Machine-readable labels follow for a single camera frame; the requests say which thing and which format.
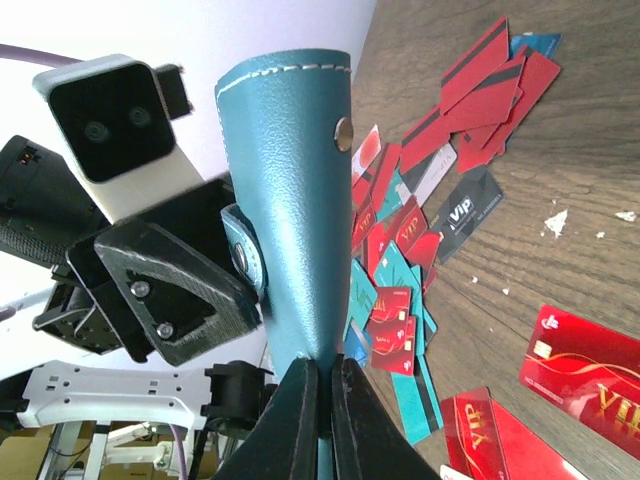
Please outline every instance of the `red vip card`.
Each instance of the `red vip card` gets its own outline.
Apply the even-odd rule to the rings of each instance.
[[[369,322],[367,333],[371,335],[374,350],[389,353],[402,349],[407,341],[415,340],[416,318],[402,313],[403,315],[388,322]]]
[[[451,134],[436,106],[422,118],[402,139],[400,174],[404,175],[447,143]]]
[[[431,271],[441,240],[440,233],[424,232],[407,251],[405,258],[414,265],[420,265],[425,271]]]
[[[387,372],[412,377],[416,358],[415,349],[415,339],[407,339],[402,342],[400,348],[391,351],[387,350],[387,348],[376,348],[374,345],[371,350],[371,366]]]
[[[351,199],[358,208],[367,200],[369,191],[371,190],[371,181],[376,173],[376,168],[370,165],[369,168],[362,174],[360,179],[351,188]]]
[[[476,480],[509,480],[489,390],[471,390],[440,406],[451,466]]]
[[[416,204],[402,219],[398,229],[395,232],[390,230],[389,233],[393,234],[393,241],[396,242],[396,245],[406,257],[413,244],[428,228],[427,219],[422,209]]]
[[[376,223],[376,212],[371,201],[367,201],[356,214],[351,236],[351,253],[355,252]]]
[[[436,280],[436,278],[438,278],[438,272],[436,272],[435,268],[431,267],[429,269],[429,272],[424,276],[424,279],[422,280],[423,297],[427,294],[429,288],[431,287],[431,285],[433,285],[433,282]]]
[[[506,122],[524,66],[524,57],[514,58],[489,75],[454,105],[443,121],[450,132],[461,132]]]
[[[373,278],[373,274],[378,268],[380,258],[382,257],[382,248],[385,245],[387,232],[382,222],[376,223],[363,243],[363,263],[364,269],[369,276]]]
[[[387,249],[387,247],[389,246],[389,242],[391,242],[391,240],[393,240],[393,238],[395,237],[395,232],[398,231],[404,219],[407,218],[407,215],[409,215],[415,208],[420,207],[418,206],[416,197],[411,196],[409,197],[409,200],[407,200],[407,203],[405,203],[403,207],[398,210],[398,213],[396,213],[396,216],[393,218],[393,222],[391,222],[391,225],[389,225],[389,228],[387,228],[384,245],[380,246],[382,252]]]
[[[454,63],[440,82],[440,109],[447,113],[509,59],[507,17],[502,17]]]
[[[558,64],[530,47],[522,47],[516,58],[522,56],[527,58],[520,77],[522,97],[511,109],[509,119],[500,124],[482,149],[463,150],[462,147],[465,142],[461,142],[458,159],[459,168],[461,168],[461,164],[487,165],[560,74],[560,66]]]
[[[411,304],[411,288],[409,287],[377,287],[378,298],[373,305],[370,318],[384,322],[399,316],[408,316]]]
[[[502,405],[491,400],[500,444],[511,478],[516,480],[587,480],[558,452],[511,415]]]
[[[379,212],[382,208],[384,197],[387,194],[387,190],[389,190],[391,177],[400,160],[400,148],[400,145],[396,143],[387,143],[380,153],[380,163],[369,191],[373,201],[373,208],[375,208],[376,212]]]
[[[520,382],[640,460],[640,341],[545,305]]]

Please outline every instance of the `wooden table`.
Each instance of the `wooden table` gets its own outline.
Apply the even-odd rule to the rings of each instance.
[[[545,303],[640,337],[640,219],[615,215],[640,214],[640,3],[378,0],[354,85],[356,140],[377,123],[399,142],[437,103],[440,75],[503,14],[512,33],[562,32],[563,71],[491,164],[506,200],[438,268],[427,362],[441,399],[486,385],[591,480],[640,478],[640,462],[518,383]],[[458,180],[449,172],[428,218]],[[541,236],[565,209],[562,236]],[[389,375],[367,373],[400,426]],[[417,449],[434,467],[448,461],[442,431]]]

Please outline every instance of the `white camera housing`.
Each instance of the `white camera housing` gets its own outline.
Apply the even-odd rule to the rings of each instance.
[[[37,75],[71,155],[65,162],[111,223],[204,180],[176,144],[153,70],[121,54]]]

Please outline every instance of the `black card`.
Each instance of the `black card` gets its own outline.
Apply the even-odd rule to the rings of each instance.
[[[443,237],[438,258],[444,265],[504,198],[487,167],[467,172],[433,217],[431,230]]]

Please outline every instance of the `teal leather cone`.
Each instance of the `teal leather cone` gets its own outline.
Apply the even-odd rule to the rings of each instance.
[[[247,60],[215,89],[237,203],[265,265],[276,374],[313,358],[323,397],[349,295],[351,151],[334,137],[351,120],[350,73],[344,52],[294,50]]]

